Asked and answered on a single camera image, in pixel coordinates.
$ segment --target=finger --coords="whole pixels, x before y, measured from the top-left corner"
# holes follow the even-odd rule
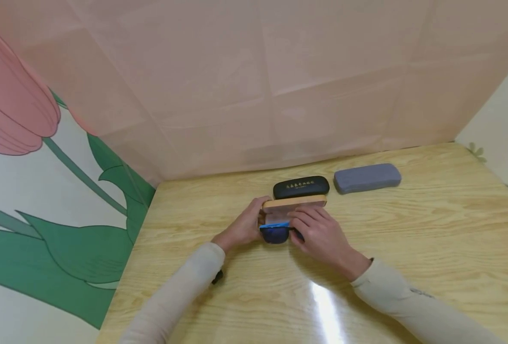
[[[265,224],[265,213],[261,212],[258,214],[258,225],[264,225]]]
[[[307,252],[303,240],[298,238],[298,235],[294,231],[290,231],[290,241],[303,252]]]
[[[268,200],[271,200],[271,196],[254,198],[248,207],[251,208],[251,210],[258,211],[261,209],[261,206]]]
[[[292,228],[296,228],[302,236],[305,238],[305,234],[309,232],[309,226],[302,221],[300,218],[294,217],[290,220],[289,226]]]
[[[308,225],[309,227],[314,227],[317,224],[317,220],[312,218],[306,213],[302,213],[301,211],[291,211],[287,214],[291,218],[299,218],[304,224]]]
[[[330,216],[329,213],[327,213],[326,210],[324,210],[323,207],[321,206],[314,206],[313,209],[319,213],[323,218],[329,220],[329,221],[334,221],[334,218],[332,216]]]
[[[297,212],[302,212],[305,214],[308,214],[313,220],[317,222],[321,222],[324,220],[324,217],[318,213],[318,211],[315,210],[312,206],[299,206],[296,208]]]

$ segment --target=wall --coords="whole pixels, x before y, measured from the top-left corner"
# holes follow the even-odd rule
[[[508,76],[456,141],[508,185]]]
[[[508,0],[0,0],[0,33],[153,184],[451,141],[508,74]]]
[[[152,200],[79,123],[0,39],[0,344],[94,343]]]

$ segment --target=person's right hand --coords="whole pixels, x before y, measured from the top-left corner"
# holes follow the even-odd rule
[[[350,281],[355,281],[372,263],[348,243],[340,224],[319,206],[300,206],[289,213],[290,227],[296,228],[291,240],[301,251],[335,268]]]

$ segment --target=wrist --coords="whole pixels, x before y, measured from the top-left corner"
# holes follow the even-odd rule
[[[340,256],[335,268],[349,282],[353,282],[370,268],[370,264],[372,264],[372,260],[350,247]]]
[[[214,236],[211,242],[221,247],[221,249],[225,252],[225,254],[229,253],[229,251],[236,246],[235,240],[232,238],[231,235],[229,235],[229,233],[226,233],[225,231]]]

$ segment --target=green leaf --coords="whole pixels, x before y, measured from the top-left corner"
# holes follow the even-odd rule
[[[36,228],[55,262],[69,275],[91,283],[120,280],[133,247],[124,229],[71,227],[19,214]]]
[[[152,198],[156,192],[156,189],[152,187],[151,184],[148,184],[140,175],[137,174],[134,170],[132,170],[129,166],[124,164],[124,167],[127,167],[127,170],[130,171],[131,178],[135,182],[135,185],[139,189],[139,193],[141,193],[141,197],[143,203],[148,208],[152,202]]]
[[[62,309],[97,329],[114,294],[62,271],[43,240],[7,231],[0,231],[0,285]]]
[[[126,228],[128,237],[132,243],[139,235],[139,229],[143,225],[145,216],[147,215],[147,208],[143,203],[139,203],[130,196],[124,194],[126,197],[126,207],[128,208],[128,218],[126,220]]]
[[[93,153],[95,161],[97,161],[97,164],[103,171],[122,165],[122,159],[120,159],[120,157],[116,155],[116,153],[114,153],[112,149],[110,149],[100,138],[87,134],[87,141],[89,142],[89,147],[91,149],[91,153]]]
[[[122,192],[147,207],[152,201],[155,189],[127,165],[115,166],[99,176],[100,181],[116,185]]]
[[[109,283],[90,283],[90,282],[86,282],[86,283],[94,288],[116,290],[120,281],[109,282]]]
[[[65,108],[68,110],[68,106],[66,106],[65,102],[59,98],[59,96],[50,88],[50,91],[51,91],[51,94],[53,95],[53,98],[55,98],[55,101],[57,102],[57,104],[59,106],[61,106],[62,108]]]

